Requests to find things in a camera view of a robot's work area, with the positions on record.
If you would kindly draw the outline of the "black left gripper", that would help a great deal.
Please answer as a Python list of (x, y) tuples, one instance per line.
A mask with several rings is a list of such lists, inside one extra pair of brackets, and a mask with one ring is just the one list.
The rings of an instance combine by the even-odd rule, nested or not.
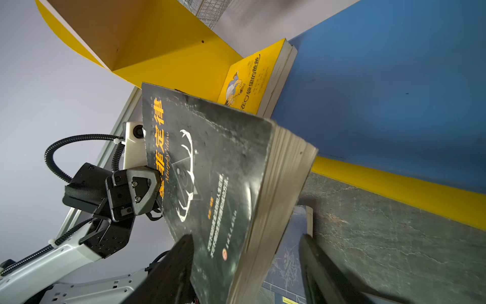
[(136, 216), (152, 212), (161, 187), (160, 173), (142, 166), (110, 172), (85, 163), (65, 186), (63, 203), (91, 214), (87, 234), (79, 240), (101, 258), (124, 248)]

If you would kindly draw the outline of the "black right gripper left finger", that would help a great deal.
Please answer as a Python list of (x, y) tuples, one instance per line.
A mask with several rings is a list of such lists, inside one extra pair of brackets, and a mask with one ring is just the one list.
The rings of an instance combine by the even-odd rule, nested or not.
[(193, 237), (186, 234), (123, 302), (194, 303), (196, 293), (191, 285), (193, 256)]

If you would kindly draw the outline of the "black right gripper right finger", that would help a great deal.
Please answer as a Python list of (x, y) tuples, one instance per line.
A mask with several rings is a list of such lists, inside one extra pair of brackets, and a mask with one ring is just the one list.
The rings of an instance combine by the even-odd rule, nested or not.
[(308, 303), (372, 303), (308, 234), (301, 236), (299, 261)]

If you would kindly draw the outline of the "black deer cover book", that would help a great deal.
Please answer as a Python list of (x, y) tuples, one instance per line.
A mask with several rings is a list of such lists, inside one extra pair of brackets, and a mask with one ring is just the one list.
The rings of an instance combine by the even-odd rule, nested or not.
[(142, 85), (148, 166), (172, 238), (194, 241), (201, 303), (253, 301), (318, 150), (274, 121)]

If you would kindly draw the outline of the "yellow cartoon cover book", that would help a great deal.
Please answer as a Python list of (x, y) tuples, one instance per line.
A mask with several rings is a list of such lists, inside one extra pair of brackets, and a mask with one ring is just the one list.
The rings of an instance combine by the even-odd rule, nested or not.
[(282, 39), (230, 66), (217, 103), (269, 119), (298, 50)]

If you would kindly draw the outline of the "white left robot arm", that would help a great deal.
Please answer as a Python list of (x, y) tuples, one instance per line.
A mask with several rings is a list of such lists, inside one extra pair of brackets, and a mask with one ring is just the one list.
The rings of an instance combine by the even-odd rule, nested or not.
[(127, 246), (135, 218), (156, 207), (158, 171), (110, 172), (85, 163), (65, 187), (63, 203), (91, 214), (43, 249), (1, 271), (1, 303), (25, 303), (71, 272)]

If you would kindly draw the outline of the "blue book white drawing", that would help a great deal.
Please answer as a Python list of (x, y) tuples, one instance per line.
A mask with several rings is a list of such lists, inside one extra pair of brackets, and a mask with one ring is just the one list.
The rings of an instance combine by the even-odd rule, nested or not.
[(306, 303), (299, 261), (299, 242), (304, 234), (313, 235), (313, 209), (298, 205), (263, 281), (263, 288), (275, 295), (275, 303)]

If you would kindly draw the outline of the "yellow wooden bookshelf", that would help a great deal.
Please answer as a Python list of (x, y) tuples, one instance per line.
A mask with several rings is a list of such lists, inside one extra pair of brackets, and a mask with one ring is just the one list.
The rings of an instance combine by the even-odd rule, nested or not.
[(274, 119), (315, 173), (485, 229), (485, 2), (359, 1), (243, 58), (178, 1), (38, 1), (115, 75)]

